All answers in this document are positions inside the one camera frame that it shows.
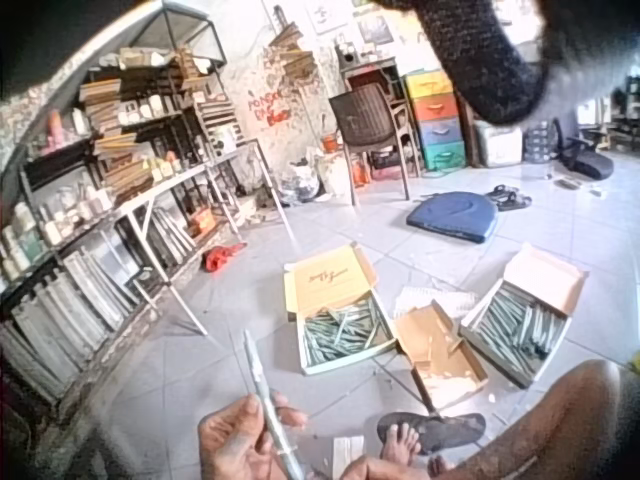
yellow drawer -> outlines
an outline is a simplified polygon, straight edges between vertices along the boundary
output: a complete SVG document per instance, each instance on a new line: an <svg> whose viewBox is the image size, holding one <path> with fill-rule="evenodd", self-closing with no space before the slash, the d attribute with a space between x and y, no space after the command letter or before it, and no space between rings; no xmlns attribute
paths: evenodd
<svg viewBox="0 0 640 480"><path fill-rule="evenodd" d="M407 88L411 98L428 97L441 93L453 92L453 85L447 74L442 70L437 72L407 75Z"/></svg>

blue cushion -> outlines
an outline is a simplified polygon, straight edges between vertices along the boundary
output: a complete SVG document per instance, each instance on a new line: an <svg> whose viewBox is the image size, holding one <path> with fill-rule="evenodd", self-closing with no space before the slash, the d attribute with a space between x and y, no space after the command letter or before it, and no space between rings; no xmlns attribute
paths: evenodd
<svg viewBox="0 0 640 480"><path fill-rule="evenodd" d="M407 225L484 243L496 227L498 207L484 195L450 192L434 195L408 217Z"/></svg>

human hand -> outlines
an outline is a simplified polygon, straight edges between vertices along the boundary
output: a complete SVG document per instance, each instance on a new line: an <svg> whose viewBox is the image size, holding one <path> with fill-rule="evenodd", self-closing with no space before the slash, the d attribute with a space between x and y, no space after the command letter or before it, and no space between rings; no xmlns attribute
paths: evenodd
<svg viewBox="0 0 640 480"><path fill-rule="evenodd" d="M342 480L429 480L424 470L387 462L379 458L360 457L347 467Z"/></svg>
<svg viewBox="0 0 640 480"><path fill-rule="evenodd" d="M280 421L304 427L307 416L288 407L286 397L273 394ZM274 462L273 439L266 430L262 404L249 395L206 416L198 425L203 480L284 479Z"/></svg>

green drawer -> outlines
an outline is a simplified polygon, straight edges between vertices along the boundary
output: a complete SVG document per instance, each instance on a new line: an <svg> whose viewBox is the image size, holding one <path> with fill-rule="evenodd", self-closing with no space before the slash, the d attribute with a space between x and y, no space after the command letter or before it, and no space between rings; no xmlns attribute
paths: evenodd
<svg viewBox="0 0 640 480"><path fill-rule="evenodd" d="M464 142L429 145L426 148L425 157L427 170L464 167L467 164Z"/></svg>

plastic chair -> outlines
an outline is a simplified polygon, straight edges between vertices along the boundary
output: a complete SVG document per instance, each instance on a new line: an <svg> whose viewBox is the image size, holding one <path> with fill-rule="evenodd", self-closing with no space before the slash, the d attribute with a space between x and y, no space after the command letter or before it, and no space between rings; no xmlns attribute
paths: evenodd
<svg viewBox="0 0 640 480"><path fill-rule="evenodd" d="M558 153L562 164L572 172L578 172L594 180L604 180L613 173L613 161L597 153L597 142L586 140L580 132L575 111L554 120L558 130ZM592 135L606 135L597 130Z"/></svg>
<svg viewBox="0 0 640 480"><path fill-rule="evenodd" d="M406 105L401 105L392 110L384 97L382 88L378 84L365 85L351 92L330 98L329 103L336 116L338 128L342 132L344 154L349 168L351 203L354 206L358 205L350 154L367 153L389 146L395 146L398 149L405 198L411 200L407 164L402 148L402 135L407 134L411 139L416 168L418 167L418 156L413 136L409 130ZM401 127L398 116L402 113L405 114L407 120L406 125Z"/></svg>

